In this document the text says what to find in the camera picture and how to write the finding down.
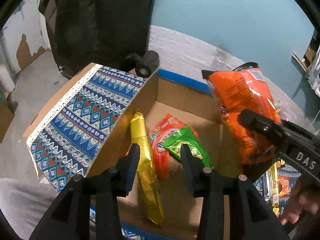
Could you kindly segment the person's right hand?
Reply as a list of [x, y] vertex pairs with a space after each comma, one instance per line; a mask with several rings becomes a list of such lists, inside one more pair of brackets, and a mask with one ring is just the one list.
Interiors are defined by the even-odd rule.
[[300, 176], [293, 187], [280, 217], [281, 224], [285, 225], [288, 222], [295, 224], [303, 210], [313, 215], [319, 211], [319, 185], [313, 183], [307, 176]]

